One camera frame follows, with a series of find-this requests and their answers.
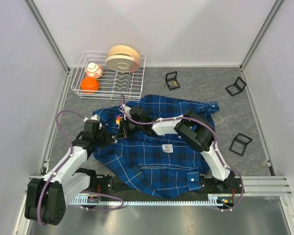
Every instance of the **orange bowl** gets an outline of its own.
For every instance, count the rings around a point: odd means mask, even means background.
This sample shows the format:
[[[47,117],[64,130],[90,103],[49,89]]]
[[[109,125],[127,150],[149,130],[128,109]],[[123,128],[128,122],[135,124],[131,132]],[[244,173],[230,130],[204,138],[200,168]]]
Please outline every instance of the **orange bowl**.
[[[82,90],[86,91],[83,93],[93,94],[100,88],[100,83],[93,77],[85,77],[80,84]]]

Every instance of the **bowl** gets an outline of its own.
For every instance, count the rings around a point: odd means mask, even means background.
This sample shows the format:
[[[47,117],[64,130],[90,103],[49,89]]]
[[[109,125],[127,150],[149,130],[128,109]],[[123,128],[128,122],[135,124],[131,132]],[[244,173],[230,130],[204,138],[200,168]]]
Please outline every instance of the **bowl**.
[[[99,78],[103,73],[103,69],[99,64],[89,63],[86,67],[85,72],[86,76],[88,77]]]
[[[81,84],[80,88],[83,91],[83,93],[93,94],[100,88],[100,83],[93,77],[85,77]]]

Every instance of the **beige plate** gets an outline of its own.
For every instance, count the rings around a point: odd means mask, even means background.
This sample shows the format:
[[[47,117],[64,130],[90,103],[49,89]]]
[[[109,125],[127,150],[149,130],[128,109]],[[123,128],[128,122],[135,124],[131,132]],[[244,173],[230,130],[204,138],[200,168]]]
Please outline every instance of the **beige plate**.
[[[140,62],[126,55],[113,55],[106,59],[107,66],[119,72],[134,72],[139,69]]]
[[[133,48],[128,46],[118,45],[118,46],[112,47],[108,52],[108,56],[113,56],[113,55],[127,55],[127,56],[131,56],[135,58],[139,62],[141,61],[141,56],[139,55],[139,53]]]

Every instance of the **white wall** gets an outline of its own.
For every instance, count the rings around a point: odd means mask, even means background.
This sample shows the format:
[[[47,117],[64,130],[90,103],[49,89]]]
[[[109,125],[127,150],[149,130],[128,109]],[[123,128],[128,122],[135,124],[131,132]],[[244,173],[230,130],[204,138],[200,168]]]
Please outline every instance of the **white wall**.
[[[148,66],[238,65],[274,0],[35,0],[66,61],[123,44]]]
[[[23,0],[0,0],[0,235],[37,174],[65,72]]]
[[[294,0],[283,3],[246,68],[275,169],[294,195]]]

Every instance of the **blue plaid shirt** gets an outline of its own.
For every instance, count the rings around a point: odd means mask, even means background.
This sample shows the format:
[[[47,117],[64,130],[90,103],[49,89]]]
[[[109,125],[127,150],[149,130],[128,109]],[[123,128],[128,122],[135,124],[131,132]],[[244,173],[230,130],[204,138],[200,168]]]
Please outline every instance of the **blue plaid shirt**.
[[[141,106],[150,117],[171,118],[192,110],[214,125],[211,114],[219,110],[216,102],[202,103],[160,95],[146,95],[130,101],[129,107]],[[100,116],[110,135],[116,135],[116,118],[120,107],[94,111]],[[172,144],[173,152],[164,152]],[[129,139],[119,139],[104,149],[97,149],[94,157],[105,164],[132,189],[168,199],[188,191],[201,190],[200,174],[207,174],[209,166],[198,152],[192,150],[178,135],[147,136],[138,131]]]

